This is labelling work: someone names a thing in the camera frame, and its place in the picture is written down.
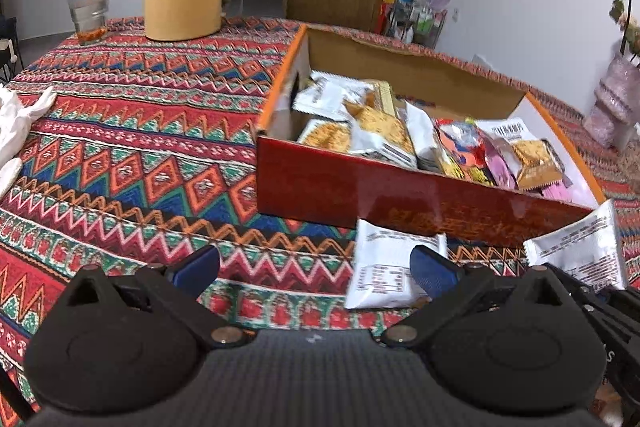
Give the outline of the white printed snack packet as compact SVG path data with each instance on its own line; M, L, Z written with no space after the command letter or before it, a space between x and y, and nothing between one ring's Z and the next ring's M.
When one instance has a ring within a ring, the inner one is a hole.
M347 287L347 310L409 308L427 293L413 280L411 251L426 246L447 257L445 234L420 236L372 225L359 219L352 278Z

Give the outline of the pink snack packet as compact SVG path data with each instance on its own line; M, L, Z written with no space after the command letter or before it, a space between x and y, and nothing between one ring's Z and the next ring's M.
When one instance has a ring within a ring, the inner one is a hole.
M567 186L563 181L558 181L541 189L541 196L545 199L585 206L584 195L579 186Z

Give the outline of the pumpkin seed crisp packet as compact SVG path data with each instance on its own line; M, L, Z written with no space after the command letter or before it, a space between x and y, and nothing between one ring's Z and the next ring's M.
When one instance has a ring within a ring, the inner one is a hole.
M486 165L499 186L538 191L563 180L564 170L547 141L536 138L520 117L477 120Z

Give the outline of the colourful candy packet in box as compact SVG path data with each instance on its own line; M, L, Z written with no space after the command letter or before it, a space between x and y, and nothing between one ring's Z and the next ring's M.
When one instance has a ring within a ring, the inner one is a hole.
M496 185L486 164L480 130L475 124L436 119L435 131L439 142L437 159L445 176L486 186Z

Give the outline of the colourful patterned tablecloth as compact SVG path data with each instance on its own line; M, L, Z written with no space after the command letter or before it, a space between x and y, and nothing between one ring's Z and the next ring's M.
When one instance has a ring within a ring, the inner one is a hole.
M257 208L257 124L297 31L228 20L162 43L113 20L11 84L56 99L1 201L6 426L594 426L605 345L524 242L447 237L458 285L409 308L347 310L356 225ZM639 289L639 199L616 157L549 95L612 199ZM166 269L220 254L198 298Z

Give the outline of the orange red cardboard box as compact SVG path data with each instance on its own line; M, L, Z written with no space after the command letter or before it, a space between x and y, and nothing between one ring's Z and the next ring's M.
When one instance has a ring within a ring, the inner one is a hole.
M311 72L383 80L436 117L520 117L550 142L570 179L570 201L503 190L388 161L297 143L293 108ZM257 124L257 208L264 215L351 228L358 219L414 234L518 246L589 215L605 195L547 109L509 78L447 55L383 46L345 29L304 25L285 55Z

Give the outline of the orange cracker packet in box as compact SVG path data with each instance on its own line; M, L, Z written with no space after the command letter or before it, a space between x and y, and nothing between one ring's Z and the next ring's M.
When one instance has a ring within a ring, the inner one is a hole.
M367 106L396 117L396 98L390 84L382 80L369 80L368 83L372 87L372 93L367 97Z

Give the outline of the pink ceramic vase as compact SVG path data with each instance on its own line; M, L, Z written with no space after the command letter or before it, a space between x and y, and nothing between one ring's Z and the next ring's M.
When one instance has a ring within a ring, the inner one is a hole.
M617 55L608 65L584 120L591 138L605 148L625 150L639 124L639 69Z

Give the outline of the white cloth gloves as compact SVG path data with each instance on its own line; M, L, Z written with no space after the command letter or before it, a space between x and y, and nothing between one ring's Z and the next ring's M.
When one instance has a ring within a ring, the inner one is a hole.
M23 168L18 157L32 124L49 112L56 99L52 87L43 91L34 104L25 106L14 91L1 88L0 196L3 197Z

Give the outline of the glass cup with tea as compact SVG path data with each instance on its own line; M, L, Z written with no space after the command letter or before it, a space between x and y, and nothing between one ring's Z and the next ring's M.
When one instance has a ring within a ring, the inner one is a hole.
M110 0L67 0L67 5L81 46L99 42L106 36Z

